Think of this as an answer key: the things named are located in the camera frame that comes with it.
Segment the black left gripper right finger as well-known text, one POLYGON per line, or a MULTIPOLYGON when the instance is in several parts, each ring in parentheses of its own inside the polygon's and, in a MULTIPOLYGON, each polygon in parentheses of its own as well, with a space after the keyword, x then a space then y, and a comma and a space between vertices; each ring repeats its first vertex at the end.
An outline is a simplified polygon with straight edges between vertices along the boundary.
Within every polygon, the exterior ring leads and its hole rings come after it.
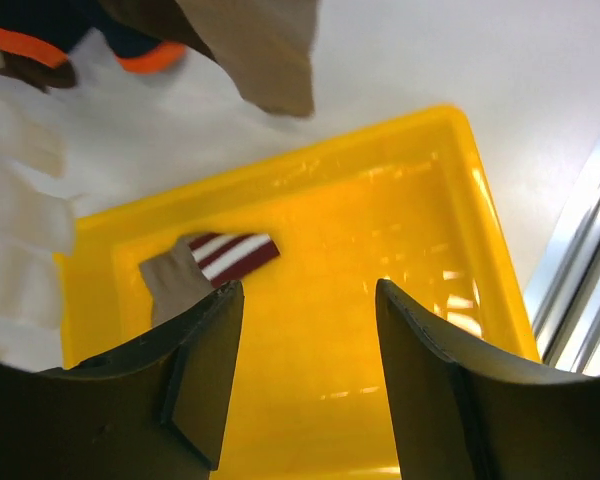
POLYGON ((501 350, 376 286, 382 366, 405 479, 600 479, 600 376, 501 350))

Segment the beige sock maroon cuff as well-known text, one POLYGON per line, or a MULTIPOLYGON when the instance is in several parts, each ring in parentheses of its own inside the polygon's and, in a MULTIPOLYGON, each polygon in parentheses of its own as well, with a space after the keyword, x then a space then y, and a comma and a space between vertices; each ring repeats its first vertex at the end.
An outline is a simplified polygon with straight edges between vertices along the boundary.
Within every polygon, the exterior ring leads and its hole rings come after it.
POLYGON ((240 96, 274 115, 314 113, 313 0, 103 1, 120 23, 184 44, 219 65, 240 96))

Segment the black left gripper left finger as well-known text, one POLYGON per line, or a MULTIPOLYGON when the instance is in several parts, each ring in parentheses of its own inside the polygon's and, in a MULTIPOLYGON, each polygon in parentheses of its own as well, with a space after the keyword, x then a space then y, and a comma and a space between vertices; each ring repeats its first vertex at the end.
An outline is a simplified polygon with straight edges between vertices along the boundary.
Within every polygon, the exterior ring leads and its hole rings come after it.
POLYGON ((238 282, 65 370, 0 363, 0 479, 206 479, 220 462, 238 282))

